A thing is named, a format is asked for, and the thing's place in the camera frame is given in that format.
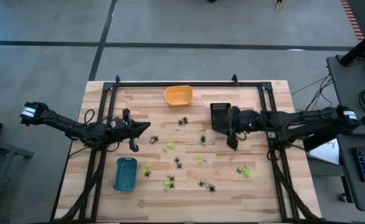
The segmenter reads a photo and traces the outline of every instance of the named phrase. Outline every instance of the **blue plastic bin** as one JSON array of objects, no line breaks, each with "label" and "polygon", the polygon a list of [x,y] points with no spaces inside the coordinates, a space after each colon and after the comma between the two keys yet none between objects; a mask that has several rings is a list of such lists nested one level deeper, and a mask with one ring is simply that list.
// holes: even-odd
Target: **blue plastic bin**
[{"label": "blue plastic bin", "polygon": [[131,157],[122,157],[117,161],[117,170],[113,189],[120,191],[132,191],[137,179],[137,160]]}]

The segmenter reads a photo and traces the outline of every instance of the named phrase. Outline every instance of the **gray floor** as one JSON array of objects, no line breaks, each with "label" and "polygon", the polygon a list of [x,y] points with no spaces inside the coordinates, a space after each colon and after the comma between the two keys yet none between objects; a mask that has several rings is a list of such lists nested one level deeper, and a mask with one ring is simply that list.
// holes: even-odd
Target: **gray floor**
[{"label": "gray floor", "polygon": [[[99,41],[110,0],[0,1],[0,40]],[[340,0],[119,0],[109,42],[169,42],[351,46],[354,32]],[[46,126],[25,127],[25,101],[43,101],[76,118],[97,48],[0,46],[0,138],[35,151],[18,159],[0,201],[0,221],[44,222],[50,217],[70,141]],[[327,76],[325,58],[344,52],[106,48],[96,80],[288,80],[291,92]],[[295,95],[303,109],[318,85]],[[325,95],[337,103],[332,86]],[[328,106],[321,100],[315,109]],[[329,220],[365,221],[365,213],[337,201],[337,178],[315,177]]]}]

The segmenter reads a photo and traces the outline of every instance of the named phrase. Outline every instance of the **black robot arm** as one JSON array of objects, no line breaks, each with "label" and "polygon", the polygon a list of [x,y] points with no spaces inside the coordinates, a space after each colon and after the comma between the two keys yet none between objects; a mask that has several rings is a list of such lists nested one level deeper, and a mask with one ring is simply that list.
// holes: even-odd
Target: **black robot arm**
[{"label": "black robot arm", "polygon": [[123,110],[123,119],[113,119],[110,124],[79,123],[49,109],[45,103],[25,103],[21,113],[22,124],[46,124],[65,133],[68,138],[79,138],[87,147],[107,146],[124,139],[130,139],[130,149],[138,152],[135,138],[138,138],[150,125],[149,122],[137,122],[131,119],[130,111]]},{"label": "black robot arm", "polygon": [[338,106],[323,110],[286,113],[282,111],[239,110],[233,106],[229,116],[227,144],[237,149],[236,134],[254,131],[274,132],[277,144],[289,147],[296,139],[322,135],[325,142],[337,134],[350,133],[361,123],[353,110]]}]

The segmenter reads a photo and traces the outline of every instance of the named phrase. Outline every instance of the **orange basket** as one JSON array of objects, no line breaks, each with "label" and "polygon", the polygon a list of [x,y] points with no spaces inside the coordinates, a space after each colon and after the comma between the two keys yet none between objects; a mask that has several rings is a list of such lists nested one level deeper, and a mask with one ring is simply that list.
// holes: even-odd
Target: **orange basket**
[{"label": "orange basket", "polygon": [[194,99],[190,86],[169,86],[164,91],[164,99],[169,106],[187,106]]}]

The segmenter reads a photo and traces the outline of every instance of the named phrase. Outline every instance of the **wooden table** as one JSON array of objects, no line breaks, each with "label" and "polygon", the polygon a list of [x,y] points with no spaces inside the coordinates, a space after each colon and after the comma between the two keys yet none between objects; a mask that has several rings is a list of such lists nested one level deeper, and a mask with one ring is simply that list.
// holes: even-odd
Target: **wooden table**
[{"label": "wooden table", "polygon": [[[292,98],[286,81],[272,81],[275,101],[279,111],[294,112]],[[79,121],[84,113],[97,112],[103,82],[88,82],[83,98]],[[246,141],[239,143],[239,150],[231,150],[225,143],[226,136],[211,129],[210,103],[231,103],[242,110],[260,111],[257,88],[254,87],[195,87],[190,106],[170,108],[164,101],[163,87],[123,87],[117,90],[114,116],[121,116],[123,108],[129,108],[132,118],[150,121],[151,126],[137,143],[140,151],[129,150],[123,142],[115,152],[107,155],[103,176],[98,222],[256,222],[280,221],[277,195],[271,169],[266,158],[267,138],[264,132],[250,133]],[[189,124],[178,125],[186,116]],[[150,144],[152,135],[159,142]],[[205,146],[198,145],[201,135],[207,136]],[[168,142],[175,142],[175,150],[163,149]],[[73,143],[71,152],[82,148]],[[197,155],[206,162],[199,164]],[[118,192],[112,188],[116,175],[116,160],[134,157],[139,164],[137,185],[132,192]],[[174,158],[179,157],[182,169],[177,169]],[[310,210],[320,217],[313,181],[306,154],[296,148],[287,150],[293,186]],[[89,150],[69,159],[55,217],[61,217],[76,201],[83,190]],[[152,163],[149,178],[142,173],[146,163]],[[250,178],[238,173],[238,166],[247,165]],[[164,191],[167,175],[176,178],[175,189]],[[209,192],[198,186],[207,180],[216,187]],[[90,215],[92,197],[88,201]],[[290,206],[285,192],[288,214]]]}]

